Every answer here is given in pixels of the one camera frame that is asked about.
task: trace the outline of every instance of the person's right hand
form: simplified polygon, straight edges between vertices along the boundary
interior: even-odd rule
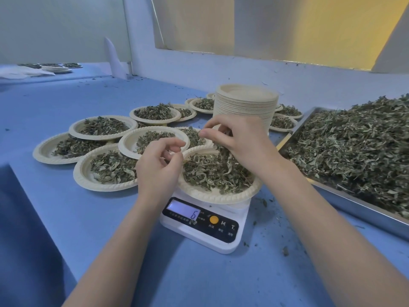
[[[219,124],[218,130],[212,129]],[[225,134],[229,129],[232,137]],[[240,164],[260,178],[266,167],[284,161],[258,117],[216,115],[206,123],[199,136],[227,147]]]

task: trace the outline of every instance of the forearm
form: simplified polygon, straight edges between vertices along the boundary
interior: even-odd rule
[[[277,198],[337,306],[407,306],[409,282],[283,161],[261,177]]]
[[[63,307],[130,306],[159,213],[156,206],[138,199]]]

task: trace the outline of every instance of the hand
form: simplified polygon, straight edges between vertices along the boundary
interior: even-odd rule
[[[138,199],[141,202],[159,205],[163,209],[176,188],[183,163],[180,148],[185,144],[181,139],[161,138],[146,147],[136,163]]]
[[[212,129],[219,124],[218,130]],[[225,134],[229,129],[232,137]],[[261,179],[268,164],[285,160],[270,141],[258,117],[216,115],[206,123],[199,136],[227,147],[240,164]]]

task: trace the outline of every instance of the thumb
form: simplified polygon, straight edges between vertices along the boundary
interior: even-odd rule
[[[199,132],[199,136],[221,144],[227,148],[231,148],[234,143],[233,137],[225,135],[224,133],[213,128],[205,128]]]
[[[181,167],[183,164],[183,154],[181,152],[177,152],[172,155],[172,159],[169,164],[165,167],[167,171],[171,171],[174,173],[179,174],[181,172]]]

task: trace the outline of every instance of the person's left hand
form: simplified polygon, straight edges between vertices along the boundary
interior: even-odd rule
[[[146,147],[136,163],[138,200],[160,209],[164,207],[176,188],[183,163],[180,148],[185,144],[181,139],[161,138]]]

